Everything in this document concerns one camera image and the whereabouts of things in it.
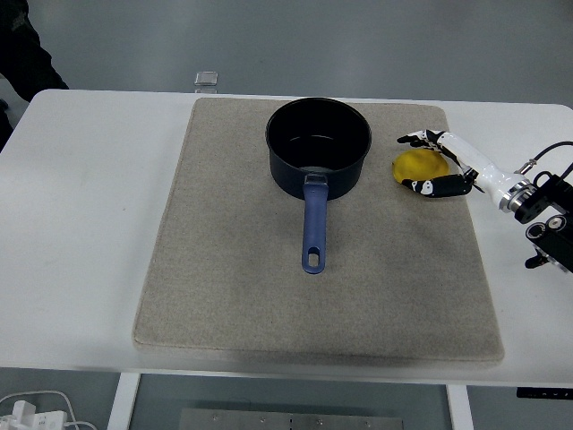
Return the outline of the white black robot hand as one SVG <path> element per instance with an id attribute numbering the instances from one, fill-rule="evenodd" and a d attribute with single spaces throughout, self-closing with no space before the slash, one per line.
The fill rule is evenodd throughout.
<path id="1" fill-rule="evenodd" d="M 438 175 L 425 179 L 406 177 L 399 181 L 426 197 L 465 195 L 475 188 L 488 194 L 499 210 L 508 211 L 517 195 L 530 186 L 524 175 L 498 168 L 474 146 L 450 132 L 421 130 L 399 137 L 398 143 L 443 155 L 460 168 L 461 172 L 455 175 Z"/>

